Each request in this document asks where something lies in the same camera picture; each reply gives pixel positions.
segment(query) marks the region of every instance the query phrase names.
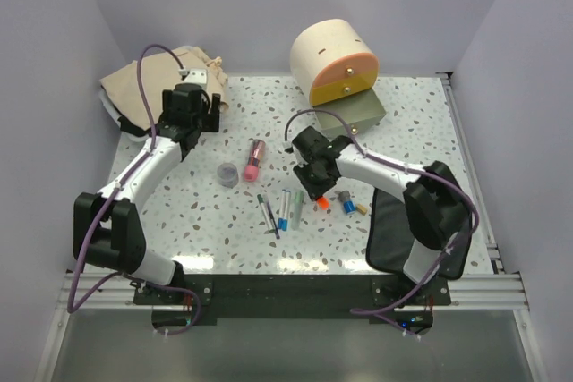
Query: beige cloth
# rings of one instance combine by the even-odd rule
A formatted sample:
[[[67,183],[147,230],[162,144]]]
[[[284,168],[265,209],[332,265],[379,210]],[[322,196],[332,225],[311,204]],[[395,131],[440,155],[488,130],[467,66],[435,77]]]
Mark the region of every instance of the beige cloth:
[[[184,66],[188,69],[206,68],[208,71],[207,94],[221,95],[221,104],[228,108],[224,87],[227,84],[227,75],[221,69],[221,57],[210,59],[198,47],[179,47],[174,49]],[[147,130],[150,120],[141,102],[141,94],[137,86],[137,62],[131,62],[117,72],[100,80],[107,96],[111,99],[117,110],[127,117],[133,124]],[[179,67],[173,57],[168,53],[160,53],[145,57],[141,64],[141,80],[145,89],[153,119],[158,122],[163,111],[161,95],[164,89],[173,89],[181,82]]]

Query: speckled tabletop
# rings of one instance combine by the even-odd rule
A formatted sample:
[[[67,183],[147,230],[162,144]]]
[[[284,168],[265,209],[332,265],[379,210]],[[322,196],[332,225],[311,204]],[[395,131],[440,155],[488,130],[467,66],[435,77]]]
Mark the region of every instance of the speckled tabletop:
[[[440,79],[380,77],[374,89],[388,114],[359,135],[359,141],[412,163],[443,161],[470,192]],[[296,110],[308,107],[295,80],[231,77],[227,95],[230,108],[222,115],[221,132],[203,133],[197,148],[157,187],[141,212],[148,246],[180,261],[189,273],[372,273],[364,259],[370,215],[346,216],[338,201],[324,212],[307,198],[299,231],[281,232],[280,240],[265,233],[257,193],[267,193],[278,212],[280,191],[301,189],[292,172],[294,156],[282,146],[286,121]],[[314,124],[312,115],[297,118],[290,136],[309,124]],[[232,190],[222,187],[215,177],[217,166],[234,163],[241,173],[252,138],[267,142],[259,179],[255,183],[241,179]],[[141,145],[122,136],[112,177],[138,154]],[[341,179],[327,197],[335,200],[335,191],[343,190],[351,192],[354,203],[370,207],[371,185]],[[479,230],[474,236],[467,274],[492,273],[484,237]]]

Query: pink bottle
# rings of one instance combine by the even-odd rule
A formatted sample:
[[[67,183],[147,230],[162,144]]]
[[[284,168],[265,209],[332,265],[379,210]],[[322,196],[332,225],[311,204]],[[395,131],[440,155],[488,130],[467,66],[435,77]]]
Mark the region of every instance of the pink bottle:
[[[249,154],[249,161],[247,166],[244,167],[243,179],[251,183],[259,176],[259,164],[262,161],[262,156],[265,153],[264,140],[255,139],[251,145],[251,153]]]

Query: gray floor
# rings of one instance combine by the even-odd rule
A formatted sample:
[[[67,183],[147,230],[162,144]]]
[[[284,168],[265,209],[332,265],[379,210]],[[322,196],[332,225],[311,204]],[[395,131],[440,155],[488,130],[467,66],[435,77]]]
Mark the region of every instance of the gray floor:
[[[442,311],[424,344],[365,320],[227,319],[164,341],[148,310],[85,310],[54,382],[530,381],[511,312]]]

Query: table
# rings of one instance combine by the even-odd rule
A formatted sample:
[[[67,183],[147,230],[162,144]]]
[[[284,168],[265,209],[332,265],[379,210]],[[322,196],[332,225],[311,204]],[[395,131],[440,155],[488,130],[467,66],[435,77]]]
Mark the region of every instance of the table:
[[[439,78],[381,77],[374,86],[387,110],[381,122],[358,139],[365,147],[411,163],[445,162],[463,190],[470,192],[460,143]],[[148,247],[180,261],[189,273],[374,273],[364,254],[370,215],[345,215],[335,191],[349,190],[354,203],[369,207],[373,187],[341,179],[327,195],[331,208],[324,212],[305,201],[300,231],[282,232],[280,240],[265,233],[256,195],[267,193],[273,210],[283,188],[302,189],[292,172],[294,156],[283,151],[288,118],[309,107],[290,76],[233,76],[227,95],[229,109],[222,114],[219,133],[203,133],[197,148],[174,169],[149,198],[141,221]],[[313,115],[297,118],[289,131],[292,139]],[[259,179],[242,179],[234,189],[217,183],[216,169],[234,163],[240,173],[250,140],[263,139],[267,152]],[[140,143],[123,135],[110,180],[138,154]],[[491,274],[486,233],[474,235],[465,274]],[[88,272],[102,272],[86,267]]]

